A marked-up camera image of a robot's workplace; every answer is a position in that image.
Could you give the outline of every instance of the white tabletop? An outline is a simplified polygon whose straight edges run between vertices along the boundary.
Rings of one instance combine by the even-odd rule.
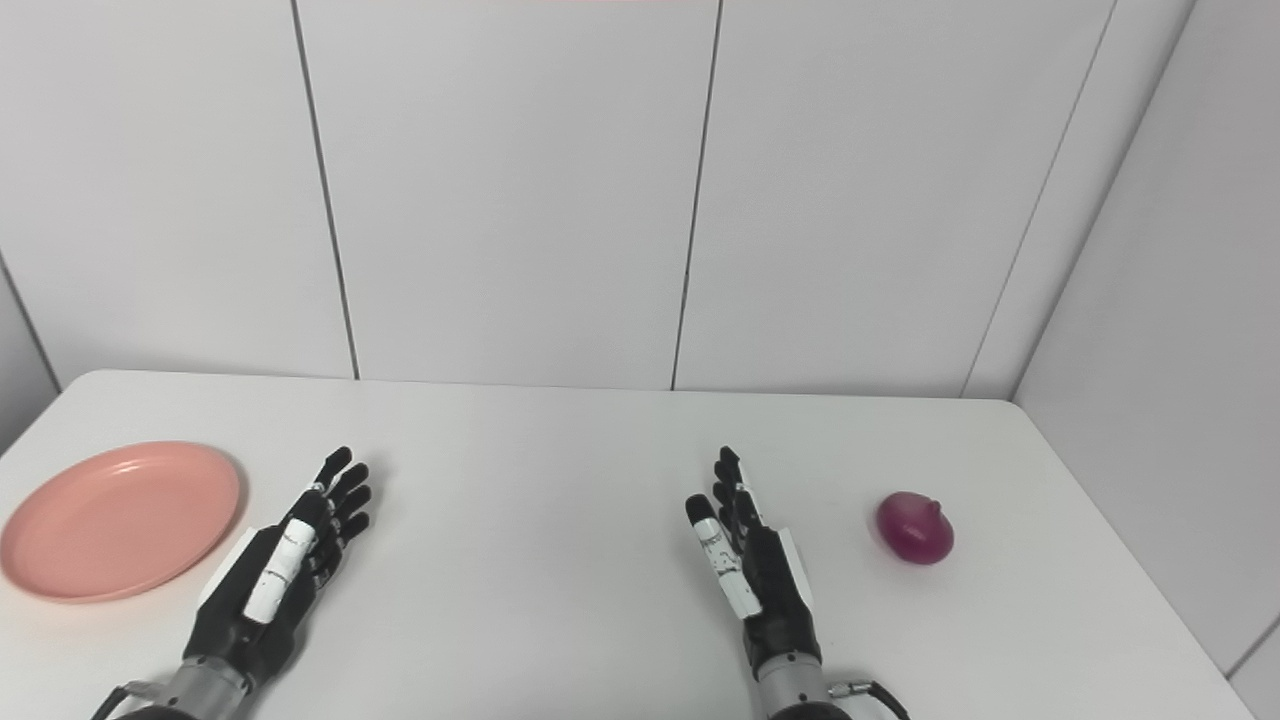
[[[275,521],[338,445],[372,469],[374,527],[259,720],[755,717],[740,625],[684,511],[726,443],[796,534],[831,679],[877,678],[916,720],[1249,717],[1009,404],[99,372],[0,459],[0,516],[150,439],[233,457],[241,525]],[[942,564],[870,534],[896,489],[942,501]],[[82,720],[172,671],[229,543],[124,601],[0,584],[0,717]]]

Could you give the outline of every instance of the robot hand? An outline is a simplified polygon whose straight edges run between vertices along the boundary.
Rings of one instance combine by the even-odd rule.
[[[372,496],[369,468],[360,462],[338,477],[351,460],[349,448],[338,448],[278,524],[241,538],[228,557],[234,562],[196,611],[173,679],[120,685],[92,720],[105,720],[131,694],[152,705],[120,720],[227,720],[280,674],[316,594],[347,543],[369,527],[358,512]]]
[[[849,720],[835,697],[872,694],[901,720],[902,706],[878,683],[828,688],[813,626],[813,592],[791,532],[764,523],[739,456],[721,448],[712,495],[691,496],[685,511],[744,628],[746,657],[769,720]]]

